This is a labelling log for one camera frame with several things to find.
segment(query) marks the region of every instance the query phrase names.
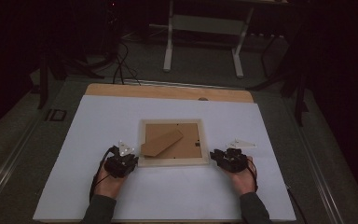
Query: wire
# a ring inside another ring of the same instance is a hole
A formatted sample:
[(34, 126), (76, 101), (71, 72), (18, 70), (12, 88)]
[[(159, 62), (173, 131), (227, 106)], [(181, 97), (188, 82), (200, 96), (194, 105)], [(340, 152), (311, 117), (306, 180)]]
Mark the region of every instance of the wire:
[(108, 176), (110, 176), (110, 175), (107, 175), (106, 177), (100, 179), (100, 181), (98, 181), (98, 182), (95, 184), (95, 186), (97, 186), (99, 183), (103, 182), (103, 180), (105, 180)]
[(132, 76), (132, 77), (138, 82), (138, 84), (141, 86), (141, 83), (139, 82), (139, 80), (138, 80), (138, 78), (137, 78), (138, 73), (136, 72), (135, 69), (130, 68), (130, 67), (127, 65), (127, 63), (125, 62), (125, 60), (126, 60), (128, 54), (129, 54), (129, 48), (128, 48), (128, 46), (127, 46), (126, 44), (124, 44), (123, 42), (120, 42), (119, 44), (121, 44), (122, 46), (124, 46), (126, 52), (125, 52), (125, 54), (124, 54), (124, 57), (122, 57), (122, 56), (119, 55), (119, 54), (117, 55), (117, 64), (118, 64), (118, 67), (117, 67), (117, 69), (116, 69), (116, 71), (115, 71), (115, 73), (114, 73), (114, 75), (113, 75), (113, 84), (115, 84), (115, 82), (116, 82), (116, 77), (117, 77), (117, 73), (119, 72), (119, 73), (120, 73), (121, 84), (124, 85), (124, 76), (123, 76), (123, 68), (122, 68), (123, 65), (124, 65), (124, 67), (127, 68), (128, 72), (131, 74), (131, 76)]
[(249, 160), (249, 159), (247, 159), (247, 160), (253, 165), (253, 167), (254, 167), (254, 169), (255, 169), (255, 171), (253, 172), (252, 169), (249, 167), (249, 164), (248, 164), (248, 165), (246, 166), (246, 168), (245, 168), (245, 169), (248, 169), (249, 172), (251, 173), (252, 178), (254, 179), (254, 182), (255, 182), (255, 191), (257, 191), (257, 190), (258, 190), (258, 185), (257, 185), (257, 169), (255, 168), (255, 164), (254, 164), (251, 160)]
[(291, 191), (290, 189), (287, 189), (287, 192), (289, 193), (290, 197), (292, 197), (293, 201), (295, 202), (295, 204), (296, 204), (296, 206), (297, 206), (297, 208), (298, 208), (298, 211), (300, 212), (300, 215), (302, 216), (302, 218), (303, 218), (303, 220), (304, 220), (304, 223), (305, 223), (305, 224), (308, 224), (308, 221), (307, 221), (307, 219), (305, 218), (305, 215), (304, 215), (303, 211), (301, 210), (301, 207), (300, 207), (300, 205), (298, 204), (298, 202), (297, 202), (295, 196), (293, 195), (292, 191)]

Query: sleeve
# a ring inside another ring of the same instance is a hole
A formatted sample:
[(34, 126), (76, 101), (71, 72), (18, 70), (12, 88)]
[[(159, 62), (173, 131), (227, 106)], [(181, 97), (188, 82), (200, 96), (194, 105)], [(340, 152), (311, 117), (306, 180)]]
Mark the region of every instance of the sleeve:
[(108, 224), (111, 223), (115, 211), (116, 200), (103, 196), (92, 196), (86, 215), (80, 223), (82, 224)]
[(248, 224), (272, 223), (269, 219), (269, 212), (263, 202), (254, 192), (242, 194), (240, 196), (241, 216)]

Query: white desk leg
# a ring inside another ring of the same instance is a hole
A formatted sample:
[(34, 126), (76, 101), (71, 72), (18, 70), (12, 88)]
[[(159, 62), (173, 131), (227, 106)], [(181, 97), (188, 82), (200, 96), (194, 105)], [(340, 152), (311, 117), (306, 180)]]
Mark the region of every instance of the white desk leg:
[(240, 41), (239, 41), (237, 47), (232, 49), (232, 59), (234, 61), (235, 74), (237, 75), (237, 77), (243, 77), (241, 59), (240, 59), (240, 52), (241, 52), (243, 40), (246, 37), (246, 32), (248, 30), (249, 22), (251, 21), (253, 12), (254, 12), (254, 9), (251, 7), (249, 9), (248, 16), (246, 17), (246, 21), (243, 23), (243, 26), (242, 26), (242, 29), (241, 29)]
[(164, 59), (164, 72), (171, 71), (171, 61), (172, 61), (172, 16), (173, 16), (173, 0), (170, 1), (170, 17), (168, 18), (168, 43), (167, 49), (165, 50), (165, 59)]

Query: table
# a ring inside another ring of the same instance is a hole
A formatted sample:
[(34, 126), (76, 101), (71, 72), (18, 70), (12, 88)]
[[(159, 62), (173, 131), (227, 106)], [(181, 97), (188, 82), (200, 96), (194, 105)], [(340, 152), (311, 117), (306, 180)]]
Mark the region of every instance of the table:
[[(271, 218), (296, 219), (267, 131), (249, 92), (106, 84), (88, 87), (34, 219), (43, 222), (81, 219), (101, 156), (119, 140), (136, 146), (137, 151), (140, 144), (135, 133), (140, 119), (186, 119), (200, 115), (209, 149), (223, 148), (233, 140), (233, 133), (240, 138), (247, 136), (257, 144), (257, 149), (245, 151), (255, 158), (260, 198)], [(214, 162), (204, 166), (138, 167), (130, 174), (117, 200), (114, 220), (122, 222), (241, 219), (238, 196)]]
[(240, 52), (243, 41), (246, 37), (249, 24), (251, 22), (252, 15), (255, 10), (254, 4), (277, 4), (287, 5), (286, 0), (274, 1), (274, 0), (242, 0), (242, 1), (231, 1), (236, 3), (248, 3), (252, 4), (248, 6), (246, 17), (243, 21), (238, 20), (227, 20), (217, 18), (206, 18), (199, 16), (189, 16), (175, 14), (173, 11), (173, 0), (170, 1), (169, 19), (168, 19), (168, 41), (167, 48), (165, 51), (164, 66), (165, 72), (171, 71), (172, 63), (172, 32), (176, 30), (187, 30), (214, 34), (224, 35), (238, 35), (239, 40), (235, 48), (232, 49), (232, 58), (235, 66), (235, 72), (237, 77), (243, 77)]

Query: white board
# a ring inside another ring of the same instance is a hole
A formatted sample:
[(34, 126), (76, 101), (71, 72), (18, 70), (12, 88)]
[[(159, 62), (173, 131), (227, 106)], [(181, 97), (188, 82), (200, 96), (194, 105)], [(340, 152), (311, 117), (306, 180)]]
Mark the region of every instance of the white board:
[[(258, 196), (273, 220), (295, 220), (257, 104), (84, 96), (48, 178), (34, 219), (83, 218), (93, 175), (120, 140), (139, 154), (142, 119), (202, 119), (207, 146), (226, 149), (238, 138), (255, 148)], [(239, 197), (214, 161), (203, 166), (135, 168), (117, 198), (115, 220), (240, 220)]]

